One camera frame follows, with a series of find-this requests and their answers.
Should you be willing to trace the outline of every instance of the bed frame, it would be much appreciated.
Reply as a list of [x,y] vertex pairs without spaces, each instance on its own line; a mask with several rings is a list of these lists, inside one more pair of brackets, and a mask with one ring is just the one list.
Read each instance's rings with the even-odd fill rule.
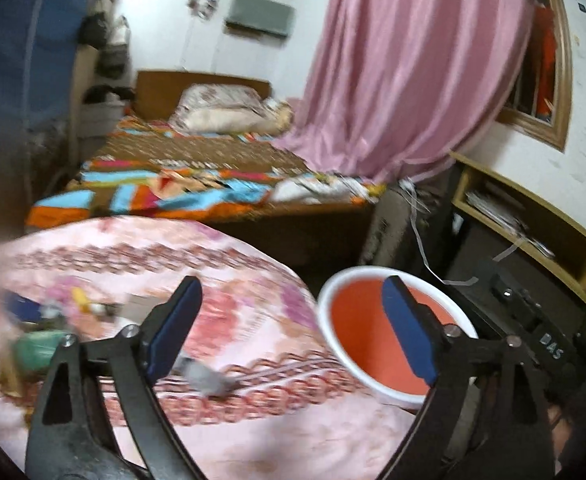
[[[268,81],[195,72],[142,70],[137,73],[133,108],[141,118],[167,120],[185,88],[193,84],[240,84],[260,97],[271,95]],[[303,278],[356,264],[372,218],[372,205],[270,205],[247,216],[209,225],[253,245]]]

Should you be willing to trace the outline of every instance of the metal screw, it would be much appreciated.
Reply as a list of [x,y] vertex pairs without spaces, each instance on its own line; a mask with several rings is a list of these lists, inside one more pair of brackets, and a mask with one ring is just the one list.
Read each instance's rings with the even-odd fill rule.
[[131,337],[135,337],[137,334],[139,334],[139,325],[136,325],[136,324],[126,325],[121,330],[120,333],[122,336],[124,336],[127,339],[129,339]]
[[462,329],[454,324],[444,325],[444,333],[447,337],[460,337],[462,335]]
[[508,335],[506,337],[506,343],[507,345],[509,345],[511,348],[518,348],[521,344],[522,344],[522,339],[520,339],[518,336],[516,335]]
[[66,334],[62,338],[62,346],[64,348],[68,348],[70,346],[73,346],[75,343],[77,343],[77,336],[75,334]]

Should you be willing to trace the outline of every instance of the wooden headboard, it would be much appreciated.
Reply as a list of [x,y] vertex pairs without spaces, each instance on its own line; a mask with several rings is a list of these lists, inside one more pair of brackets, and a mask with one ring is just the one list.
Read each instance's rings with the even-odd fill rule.
[[271,95],[271,83],[259,79],[198,72],[140,70],[135,84],[133,109],[147,121],[167,120],[180,102],[182,92],[194,84],[244,85],[254,88],[262,99]]

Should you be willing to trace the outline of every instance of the pillow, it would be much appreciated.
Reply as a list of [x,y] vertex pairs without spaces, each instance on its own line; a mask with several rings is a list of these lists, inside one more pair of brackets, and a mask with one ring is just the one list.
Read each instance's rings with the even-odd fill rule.
[[277,135],[278,122],[262,117],[251,110],[212,108],[177,113],[169,120],[171,127],[182,135],[217,132],[220,134],[245,133]]
[[187,111],[211,108],[247,108],[261,114],[260,95],[253,89],[241,85],[192,85],[187,88],[177,107]]
[[274,113],[278,123],[279,132],[283,133],[289,131],[293,125],[293,119],[295,117],[291,105],[286,101],[282,101],[278,104]]

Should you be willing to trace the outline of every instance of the white wall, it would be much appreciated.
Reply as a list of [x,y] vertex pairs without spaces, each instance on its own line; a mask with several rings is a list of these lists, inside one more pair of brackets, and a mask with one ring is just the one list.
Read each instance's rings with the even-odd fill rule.
[[[210,21],[192,16],[188,0],[118,0],[132,31],[132,73],[140,69],[217,72],[270,80],[283,42],[223,34],[232,0],[220,0]],[[274,0],[292,4],[293,0]]]
[[564,153],[495,124],[470,155],[586,227],[586,14],[564,0],[573,52],[573,107]]
[[329,0],[293,0],[293,34],[278,53],[273,76],[273,89],[277,97],[302,97],[324,27],[328,3]]

